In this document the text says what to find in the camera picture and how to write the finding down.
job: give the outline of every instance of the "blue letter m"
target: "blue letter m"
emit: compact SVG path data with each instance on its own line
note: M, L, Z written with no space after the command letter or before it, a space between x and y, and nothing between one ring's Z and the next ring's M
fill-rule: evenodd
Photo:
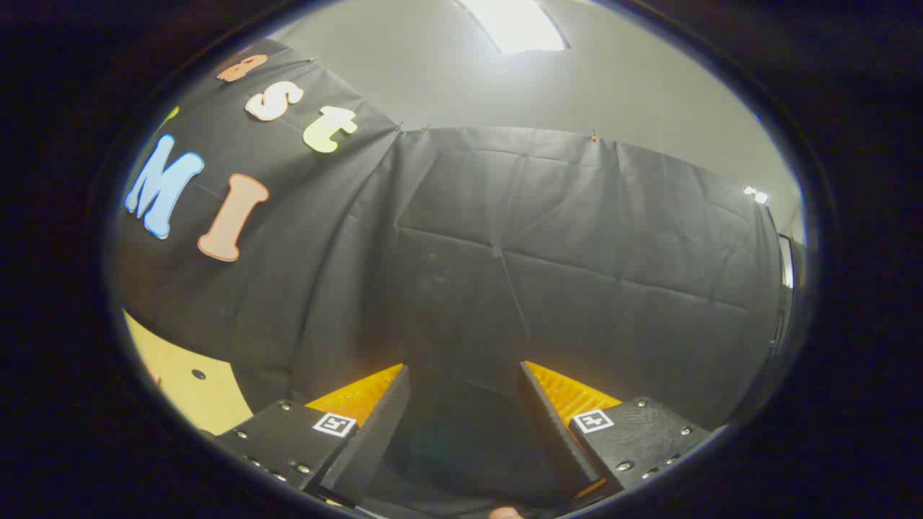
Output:
M201 157L186 153L164 170L173 145L174 138L169 135L157 141L157 148L144 164L135 186L125 199L128 212L135 213L138 218L144 215L145 228L161 240L170 234L170 213L186 182L205 167ZM154 206L148 211L152 202Z

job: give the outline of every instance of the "ceiling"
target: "ceiling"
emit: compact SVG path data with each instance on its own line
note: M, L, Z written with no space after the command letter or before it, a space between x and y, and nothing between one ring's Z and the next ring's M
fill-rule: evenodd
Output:
M403 127L535 127L673 155L769 195L803 236L797 180L759 119L720 80L627 16L542 0L563 52L500 54L452 0L343 0L271 35L345 79Z

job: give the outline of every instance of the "finger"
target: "finger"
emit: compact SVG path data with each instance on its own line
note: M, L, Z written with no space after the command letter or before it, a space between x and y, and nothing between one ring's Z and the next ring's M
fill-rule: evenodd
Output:
M522 519L522 516L519 515L519 512L516 512L515 508L505 506L491 512L487 519Z

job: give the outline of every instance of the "letter s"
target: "letter s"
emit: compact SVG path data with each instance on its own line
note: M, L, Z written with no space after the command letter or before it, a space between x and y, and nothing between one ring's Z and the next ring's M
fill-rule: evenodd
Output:
M288 110L289 103L301 101L303 95L305 91L291 81L280 81L269 85L263 93L251 97L244 105L244 110L260 121L272 121Z

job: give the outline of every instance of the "wall light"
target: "wall light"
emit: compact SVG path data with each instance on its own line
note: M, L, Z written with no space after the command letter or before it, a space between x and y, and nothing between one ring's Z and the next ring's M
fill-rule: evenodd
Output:
M459 0L502 54L563 51L564 36L535 0Z
M756 203L765 204L769 201L769 195L762 191L757 191L753 186L744 187L744 194L753 195L753 199L756 200Z
M792 243L787 236L779 235L779 248L782 249L782 284L793 288L795 272L792 268Z

